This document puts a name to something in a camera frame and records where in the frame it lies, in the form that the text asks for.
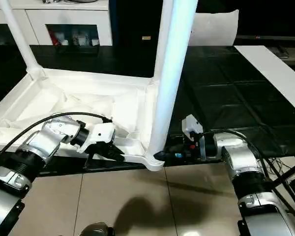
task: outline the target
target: floor tile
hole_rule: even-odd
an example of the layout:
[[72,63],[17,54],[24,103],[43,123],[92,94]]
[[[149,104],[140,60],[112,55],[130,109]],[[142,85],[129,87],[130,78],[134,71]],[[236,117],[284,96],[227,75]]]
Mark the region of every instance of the floor tile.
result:
[[75,235],[96,222],[117,236],[176,236],[164,170],[84,175]]
[[9,236],[73,236],[82,175],[37,178]]
[[238,236],[237,197],[223,164],[167,167],[178,236]]

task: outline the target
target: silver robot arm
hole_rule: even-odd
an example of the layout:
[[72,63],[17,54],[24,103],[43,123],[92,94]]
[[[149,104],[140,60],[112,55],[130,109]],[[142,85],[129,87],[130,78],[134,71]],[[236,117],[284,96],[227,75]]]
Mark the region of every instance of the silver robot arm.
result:
[[0,166],[0,236],[9,234],[24,208],[25,197],[39,172],[51,161],[61,143],[74,145],[77,152],[88,152],[95,144],[112,146],[113,123],[85,124],[63,116],[44,123]]
[[[190,140],[193,139],[190,133],[203,131],[192,115],[182,124],[182,130]],[[272,191],[247,142],[229,133],[215,134],[214,140],[216,154],[224,161],[238,197],[241,236],[295,236],[295,224]]]

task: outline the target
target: white paper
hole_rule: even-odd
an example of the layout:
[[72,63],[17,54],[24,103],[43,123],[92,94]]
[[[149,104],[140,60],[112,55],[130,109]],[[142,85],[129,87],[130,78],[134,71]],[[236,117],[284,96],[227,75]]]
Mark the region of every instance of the white paper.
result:
[[196,13],[189,46],[231,46],[238,28],[239,10],[229,13]]

